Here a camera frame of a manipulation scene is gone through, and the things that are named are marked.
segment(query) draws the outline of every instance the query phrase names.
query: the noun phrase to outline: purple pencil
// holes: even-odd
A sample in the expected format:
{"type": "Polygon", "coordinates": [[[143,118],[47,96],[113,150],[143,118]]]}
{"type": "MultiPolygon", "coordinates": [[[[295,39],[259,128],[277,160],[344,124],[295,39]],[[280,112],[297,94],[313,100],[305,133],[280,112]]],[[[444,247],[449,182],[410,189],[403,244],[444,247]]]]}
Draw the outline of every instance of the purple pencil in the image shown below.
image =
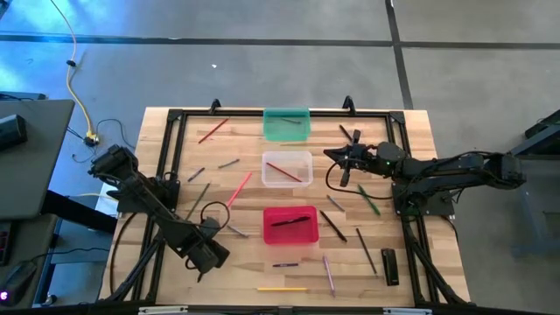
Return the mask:
{"type": "Polygon", "coordinates": [[[334,283],[333,276],[331,275],[331,269],[329,269],[329,262],[326,260],[326,256],[323,255],[323,263],[325,264],[326,274],[329,276],[329,284],[331,285],[331,294],[334,298],[334,283]]]}

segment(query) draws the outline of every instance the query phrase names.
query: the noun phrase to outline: red pencil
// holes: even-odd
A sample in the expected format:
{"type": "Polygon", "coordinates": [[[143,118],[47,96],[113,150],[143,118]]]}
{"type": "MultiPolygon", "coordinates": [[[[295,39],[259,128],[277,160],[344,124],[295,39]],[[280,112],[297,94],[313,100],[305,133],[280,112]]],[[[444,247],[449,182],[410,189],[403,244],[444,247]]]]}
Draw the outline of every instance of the red pencil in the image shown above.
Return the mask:
{"type": "Polygon", "coordinates": [[[292,178],[292,179],[294,179],[294,180],[296,180],[296,181],[302,183],[302,180],[301,180],[301,179],[299,179],[299,178],[297,178],[297,177],[295,177],[295,176],[289,174],[287,171],[285,171],[285,170],[283,170],[283,169],[281,169],[281,168],[279,168],[279,167],[277,167],[277,166],[274,166],[273,164],[270,164],[269,162],[267,162],[266,165],[268,165],[268,166],[272,167],[273,169],[275,169],[275,170],[281,172],[282,174],[284,174],[284,175],[286,175],[286,176],[288,176],[288,177],[290,177],[290,178],[292,178]]]}
{"type": "Polygon", "coordinates": [[[216,127],[210,130],[210,132],[208,132],[204,137],[202,137],[202,139],[200,139],[199,144],[210,137],[219,127],[221,127],[222,124],[226,123],[228,120],[229,118],[224,119],[223,122],[220,122],[216,127]]]}
{"type": "Polygon", "coordinates": [[[245,177],[245,179],[241,182],[241,185],[239,185],[239,187],[237,187],[237,190],[234,192],[234,195],[231,196],[231,198],[227,201],[227,207],[231,207],[231,204],[234,203],[235,197],[237,197],[237,195],[242,190],[242,188],[245,186],[245,184],[247,184],[247,182],[249,181],[249,178],[251,177],[252,174],[253,174],[253,172],[250,171],[247,174],[247,176],[245,177]]]}

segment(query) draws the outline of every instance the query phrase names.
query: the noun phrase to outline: green bin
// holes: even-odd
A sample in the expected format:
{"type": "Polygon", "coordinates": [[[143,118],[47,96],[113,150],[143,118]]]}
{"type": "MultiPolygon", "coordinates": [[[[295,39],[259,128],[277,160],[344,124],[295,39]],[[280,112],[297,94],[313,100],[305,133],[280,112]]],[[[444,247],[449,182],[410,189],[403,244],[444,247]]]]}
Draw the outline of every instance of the green bin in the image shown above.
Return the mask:
{"type": "Polygon", "coordinates": [[[262,129],[268,141],[305,141],[311,132],[308,108],[266,108],[262,129]]]}

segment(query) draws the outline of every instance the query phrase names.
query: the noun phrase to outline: wooden tabletop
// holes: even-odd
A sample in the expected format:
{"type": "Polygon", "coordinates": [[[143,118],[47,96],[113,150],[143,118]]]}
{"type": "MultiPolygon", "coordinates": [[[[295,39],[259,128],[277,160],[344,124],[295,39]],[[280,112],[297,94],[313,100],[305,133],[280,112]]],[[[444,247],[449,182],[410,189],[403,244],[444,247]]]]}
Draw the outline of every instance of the wooden tabletop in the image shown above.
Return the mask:
{"type": "MultiPolygon", "coordinates": [[[[136,147],[139,169],[146,176],[154,176],[165,129],[168,108],[147,108],[136,147]]],[[[423,110],[404,111],[412,156],[434,158],[434,146],[428,114],[423,110]]],[[[189,117],[179,166],[182,182],[178,199],[178,214],[185,216],[208,182],[212,182],[191,220],[198,222],[200,209],[210,201],[227,202],[248,172],[252,177],[231,206],[230,224],[250,235],[248,239],[224,229],[215,240],[231,251],[221,269],[212,269],[196,283],[198,272],[187,270],[185,260],[171,250],[164,254],[157,302],[181,305],[294,305],[294,306],[407,306],[413,305],[409,269],[404,250],[403,230],[394,214],[392,201],[377,200],[381,216],[374,214],[364,199],[355,194],[334,192],[325,185],[327,168],[333,163],[323,149],[339,148],[347,143],[339,130],[343,124],[361,130],[360,142],[378,144],[387,141],[385,122],[376,118],[311,119],[311,134],[304,143],[272,143],[263,136],[261,117],[231,117],[202,144],[198,141],[225,117],[189,117]],[[267,188],[261,181],[262,154],[265,151],[309,151],[313,158],[313,182],[306,188],[267,188]],[[229,161],[241,161],[218,169],[229,161]],[[187,179],[200,167],[206,167],[195,180],[187,179]],[[345,209],[342,213],[326,198],[333,196],[345,209]],[[325,211],[348,239],[341,241],[319,216],[318,242],[306,246],[270,246],[262,237],[263,209],[272,206],[311,205],[325,211]],[[360,228],[379,276],[368,263],[355,232],[360,228]],[[392,248],[400,276],[400,285],[388,287],[383,278],[381,248],[392,248]],[[327,256],[336,287],[331,296],[322,256],[327,256]],[[272,268],[273,263],[299,263],[298,267],[272,268]],[[305,287],[303,292],[259,292],[258,287],[305,287]]],[[[174,149],[178,132],[176,124],[170,151],[174,149]]],[[[166,171],[171,167],[172,153],[166,171]]],[[[340,182],[341,171],[336,168],[331,182],[340,182]]],[[[390,179],[352,171],[348,188],[361,184],[376,196],[390,195],[390,179]]],[[[219,207],[209,207],[209,216],[220,222],[226,219],[219,207]]],[[[115,235],[126,216],[121,218],[115,235]]],[[[469,299],[459,248],[448,222],[439,217],[426,217],[432,260],[445,280],[465,300],[469,299]]],[[[138,215],[123,233],[115,259],[115,283],[118,285],[137,261],[144,232],[145,215],[138,215]]],[[[423,268],[418,268],[423,294],[428,296],[423,268]]],[[[144,278],[143,296],[151,273],[144,278]]],[[[109,266],[103,277],[100,298],[109,295],[109,266]]]]}

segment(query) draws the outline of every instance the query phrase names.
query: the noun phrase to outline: gray concrete floor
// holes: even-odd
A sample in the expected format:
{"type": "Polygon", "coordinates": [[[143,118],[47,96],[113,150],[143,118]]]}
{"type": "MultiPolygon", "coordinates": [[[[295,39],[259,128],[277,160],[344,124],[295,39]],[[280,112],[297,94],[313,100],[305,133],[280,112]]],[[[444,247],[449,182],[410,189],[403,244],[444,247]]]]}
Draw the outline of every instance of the gray concrete floor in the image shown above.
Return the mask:
{"type": "MultiPolygon", "coordinates": [[[[164,38],[390,40],[382,0],[59,0],[82,35],[164,38]]],[[[560,42],[556,0],[394,0],[402,40],[560,42]]],[[[67,33],[50,2],[14,0],[1,33],[67,33]]],[[[70,98],[66,59],[72,46],[0,42],[3,90],[70,98]]],[[[437,152],[506,151],[538,118],[558,109],[560,54],[537,50],[404,49],[415,109],[427,109],[437,152]]],[[[147,106],[308,106],[337,108],[351,95],[360,108],[402,109],[391,47],[243,45],[79,45],[73,86],[92,119],[118,118],[130,142],[147,106]]],[[[85,132],[76,108],[70,125],[85,132]]],[[[103,145],[122,144],[118,125],[100,127],[103,145]]],[[[75,195],[99,191],[89,151],[68,135],[51,188],[75,195]]],[[[472,301],[483,306],[557,312],[560,263],[554,256],[515,259],[523,221],[516,195],[465,191],[456,207],[459,246],[472,301]]],[[[60,269],[89,290],[53,281],[62,303],[95,298],[102,268],[60,269]]]]}

